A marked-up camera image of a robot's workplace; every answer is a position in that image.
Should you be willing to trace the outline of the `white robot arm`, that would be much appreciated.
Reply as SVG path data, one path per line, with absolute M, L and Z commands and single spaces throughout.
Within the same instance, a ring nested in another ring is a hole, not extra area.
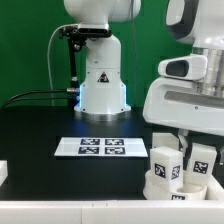
M 120 78 L 121 44 L 109 24 L 138 15 L 141 0 L 64 0 L 74 49 L 86 52 L 86 78 L 76 115 L 114 120 L 130 113 Z M 143 108 L 146 122 L 224 136 L 224 0 L 169 0 L 166 27 L 192 46 L 188 56 L 160 62 Z

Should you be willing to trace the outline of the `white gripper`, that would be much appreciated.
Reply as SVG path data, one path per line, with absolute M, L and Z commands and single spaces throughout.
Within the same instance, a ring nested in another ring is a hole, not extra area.
M 198 94 L 192 81 L 156 79 L 148 90 L 143 117 L 148 123 L 178 128 L 183 154 L 188 148 L 188 130 L 224 136 L 224 98 Z M 219 164 L 224 165 L 224 146 Z

